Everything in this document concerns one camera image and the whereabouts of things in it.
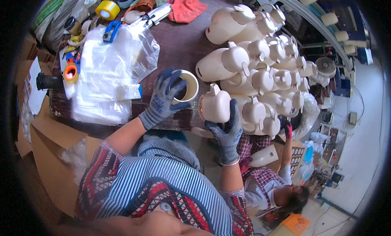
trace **red patterned shirt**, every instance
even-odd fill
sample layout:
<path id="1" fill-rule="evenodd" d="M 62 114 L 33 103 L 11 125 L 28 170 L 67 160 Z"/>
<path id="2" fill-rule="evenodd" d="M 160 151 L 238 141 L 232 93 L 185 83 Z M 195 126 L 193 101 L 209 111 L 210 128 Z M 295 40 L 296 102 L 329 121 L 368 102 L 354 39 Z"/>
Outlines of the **red patterned shirt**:
<path id="1" fill-rule="evenodd" d="M 98 216 L 100 208 L 109 195 L 122 158 L 106 142 L 98 148 L 80 183 L 75 208 L 77 218 L 90 221 Z M 221 192 L 221 195 L 232 215 L 233 235 L 253 235 L 253 226 L 246 211 L 244 190 Z M 140 188 L 140 193 L 124 209 L 122 215 L 139 218 L 153 211 L 163 202 L 173 205 L 174 214 L 184 224 L 210 232 L 210 224 L 202 209 L 203 206 L 159 178 L 150 180 L 144 188 Z"/>

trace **silver bangle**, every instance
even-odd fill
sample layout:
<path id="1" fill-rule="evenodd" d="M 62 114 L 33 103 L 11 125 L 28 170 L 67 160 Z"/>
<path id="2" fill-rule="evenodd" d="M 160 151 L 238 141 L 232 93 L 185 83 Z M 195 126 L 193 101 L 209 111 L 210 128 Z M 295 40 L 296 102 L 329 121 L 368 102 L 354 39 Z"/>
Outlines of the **silver bangle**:
<path id="1" fill-rule="evenodd" d="M 239 160 L 240 160 L 240 157 L 238 157 L 238 160 L 235 162 L 235 163 L 232 163 L 232 164 L 224 164 L 224 163 L 221 163 L 220 162 L 220 165 L 223 165 L 223 166 L 232 166 L 232 165 L 236 165 L 239 163 Z"/>

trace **gray knit glove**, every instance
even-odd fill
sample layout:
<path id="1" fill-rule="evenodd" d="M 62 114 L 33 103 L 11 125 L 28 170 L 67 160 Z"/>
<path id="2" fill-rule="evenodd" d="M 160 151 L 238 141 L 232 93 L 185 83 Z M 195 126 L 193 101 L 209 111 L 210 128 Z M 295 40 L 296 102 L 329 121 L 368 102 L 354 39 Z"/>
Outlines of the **gray knit glove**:
<path id="1" fill-rule="evenodd" d="M 173 67 L 170 67 L 167 70 L 160 72 L 154 83 L 149 107 L 139 115 L 146 130 L 152 129 L 154 126 L 172 116 L 180 109 L 188 108 L 190 106 L 188 102 L 172 105 L 174 96 L 186 86 L 186 80 L 181 80 L 170 89 L 170 86 L 181 74 L 181 71 L 172 73 L 173 70 Z"/>
<path id="2" fill-rule="evenodd" d="M 243 132 L 236 99 L 230 101 L 230 108 L 231 117 L 226 123 L 224 131 L 217 124 L 205 121 L 205 126 L 213 133 L 213 136 L 215 136 L 219 144 L 219 158 L 223 164 L 232 164 L 239 158 L 236 147 Z"/>

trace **shelf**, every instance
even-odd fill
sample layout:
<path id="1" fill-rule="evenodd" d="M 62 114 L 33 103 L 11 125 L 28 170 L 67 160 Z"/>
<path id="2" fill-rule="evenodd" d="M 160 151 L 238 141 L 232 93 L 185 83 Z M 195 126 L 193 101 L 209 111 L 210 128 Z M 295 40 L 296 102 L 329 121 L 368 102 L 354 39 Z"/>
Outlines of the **shelf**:
<path id="1" fill-rule="evenodd" d="M 323 22 L 316 17 L 306 6 L 304 6 L 298 0 L 279 0 L 280 2 L 288 5 L 299 13 L 304 19 L 306 19 L 310 24 L 312 24 L 330 43 L 330 45 L 335 48 L 336 52 L 342 58 L 344 65 L 348 67 L 348 70 L 353 69 L 353 64 L 349 60 L 348 55 L 345 53 L 345 50 L 341 47 L 335 36 L 329 31 L 329 29 L 323 24 Z"/>

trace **red towel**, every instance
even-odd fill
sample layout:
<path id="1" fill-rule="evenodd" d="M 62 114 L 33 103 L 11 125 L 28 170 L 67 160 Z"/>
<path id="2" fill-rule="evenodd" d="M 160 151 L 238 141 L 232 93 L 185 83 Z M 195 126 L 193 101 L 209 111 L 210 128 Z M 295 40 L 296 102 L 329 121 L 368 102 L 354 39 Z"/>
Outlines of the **red towel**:
<path id="1" fill-rule="evenodd" d="M 174 0 L 171 8 L 172 12 L 169 14 L 171 21 L 190 23 L 202 14 L 208 8 L 208 5 L 198 0 Z"/>

